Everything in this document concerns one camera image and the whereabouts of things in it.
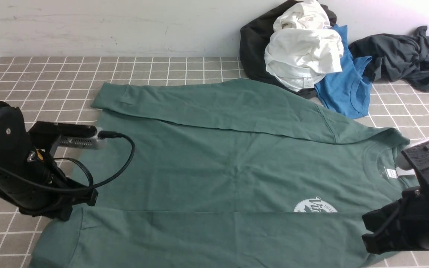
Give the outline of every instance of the blue t-shirt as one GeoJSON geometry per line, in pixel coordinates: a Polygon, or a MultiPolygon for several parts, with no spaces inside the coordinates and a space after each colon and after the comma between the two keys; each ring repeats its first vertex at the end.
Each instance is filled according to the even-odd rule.
{"type": "Polygon", "coordinates": [[[347,26],[336,24],[332,29],[340,34],[344,45],[344,56],[340,59],[342,72],[329,73],[315,84],[317,96],[330,110],[352,119],[364,117],[368,114],[372,83],[363,76],[363,72],[372,57],[354,59],[347,42],[347,26]]]}

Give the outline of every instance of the green sweatshirt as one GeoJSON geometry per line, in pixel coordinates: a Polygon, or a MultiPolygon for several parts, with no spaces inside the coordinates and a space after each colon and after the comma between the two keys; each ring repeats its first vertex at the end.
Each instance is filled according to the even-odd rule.
{"type": "MultiPolygon", "coordinates": [[[[31,268],[348,268],[368,254],[361,216],[398,200],[408,144],[276,86],[238,79],[174,87],[105,84],[97,125],[130,136],[136,155],[52,221],[31,268]]],[[[129,154],[109,140],[80,160],[102,181],[129,154]]],[[[81,172],[74,178],[84,182],[81,172]]]]}

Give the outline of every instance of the clothing tag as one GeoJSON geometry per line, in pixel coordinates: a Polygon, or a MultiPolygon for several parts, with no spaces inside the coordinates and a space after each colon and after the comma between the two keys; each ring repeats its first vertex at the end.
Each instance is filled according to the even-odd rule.
{"type": "Polygon", "coordinates": [[[398,176],[412,176],[412,175],[415,175],[415,170],[413,170],[413,169],[403,170],[403,169],[397,167],[396,170],[397,170],[397,175],[398,176]]]}
{"type": "Polygon", "coordinates": [[[397,174],[397,171],[395,169],[385,168],[385,170],[387,171],[387,174],[388,174],[388,176],[390,178],[392,178],[392,179],[398,179],[398,174],[397,174]]]}
{"type": "Polygon", "coordinates": [[[303,88],[314,88],[314,80],[311,77],[304,78],[303,88]]]}

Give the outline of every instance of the black cable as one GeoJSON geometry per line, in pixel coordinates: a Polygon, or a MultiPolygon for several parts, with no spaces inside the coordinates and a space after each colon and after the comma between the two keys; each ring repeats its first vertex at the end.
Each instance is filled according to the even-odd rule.
{"type": "Polygon", "coordinates": [[[80,170],[84,172],[85,176],[87,177],[87,180],[89,181],[89,186],[94,185],[94,177],[92,176],[92,173],[90,173],[90,171],[81,161],[70,157],[59,157],[59,158],[54,158],[54,160],[69,160],[72,163],[75,163],[80,168],[80,170]]]}
{"type": "Polygon", "coordinates": [[[130,162],[131,162],[131,160],[133,158],[133,155],[135,154],[135,143],[127,135],[124,135],[124,134],[121,134],[121,133],[117,133],[117,132],[100,131],[99,132],[99,138],[101,138],[101,139],[103,139],[103,138],[124,138],[128,142],[130,142],[130,145],[131,145],[130,155],[129,155],[126,163],[122,166],[122,168],[119,171],[117,171],[114,175],[112,175],[110,178],[108,178],[108,179],[106,179],[106,180],[104,180],[104,181],[102,181],[100,183],[97,183],[97,184],[94,184],[94,185],[91,185],[91,186],[88,186],[88,187],[73,188],[73,189],[61,189],[61,188],[49,187],[49,186],[46,186],[46,185],[41,185],[41,184],[32,182],[30,180],[22,178],[21,176],[15,174],[15,173],[12,173],[12,172],[10,172],[8,170],[5,170],[4,168],[1,168],[1,167],[0,167],[0,171],[4,172],[4,173],[6,173],[6,174],[8,174],[10,176],[13,176],[14,178],[17,178],[18,180],[23,181],[23,182],[25,182],[25,183],[27,183],[29,185],[32,185],[34,187],[37,187],[37,188],[39,188],[41,190],[45,190],[45,191],[48,191],[48,192],[60,193],[60,194],[74,194],[74,193],[80,193],[80,192],[88,192],[90,190],[94,190],[95,188],[98,188],[98,187],[101,187],[103,185],[106,185],[107,183],[113,181],[115,178],[117,178],[119,175],[121,175],[122,172],[124,172],[127,169],[128,165],[130,164],[130,162]]]}

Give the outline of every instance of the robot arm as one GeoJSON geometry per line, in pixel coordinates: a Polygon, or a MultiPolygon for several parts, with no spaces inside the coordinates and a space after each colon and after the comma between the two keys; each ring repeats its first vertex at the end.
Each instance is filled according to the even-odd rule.
{"type": "Polygon", "coordinates": [[[389,251],[429,251],[429,138],[405,148],[397,165],[415,171],[418,187],[402,192],[402,198],[362,216],[366,250],[381,254],[389,251]]]}
{"type": "Polygon", "coordinates": [[[19,207],[22,214],[66,221],[73,205],[95,205],[96,188],[117,178],[129,165],[134,151],[135,145],[128,136],[91,125],[38,121],[26,131],[21,110],[0,102],[0,197],[19,207]],[[79,161],[69,159],[85,173],[88,186],[67,177],[53,158],[59,146],[99,149],[107,138],[118,137],[130,142],[131,154],[116,174],[95,185],[79,161]]]}

